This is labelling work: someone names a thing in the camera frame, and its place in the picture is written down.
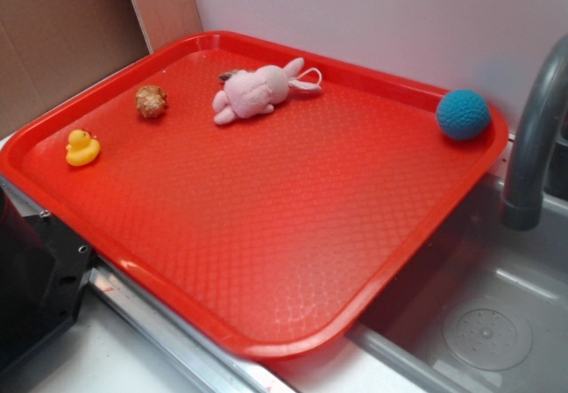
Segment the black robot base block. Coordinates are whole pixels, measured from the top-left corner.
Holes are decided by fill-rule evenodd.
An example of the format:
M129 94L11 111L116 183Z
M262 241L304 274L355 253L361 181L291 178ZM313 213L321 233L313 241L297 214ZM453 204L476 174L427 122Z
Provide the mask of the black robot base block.
M1 193L1 375L78 318L92 245L56 216L23 216Z

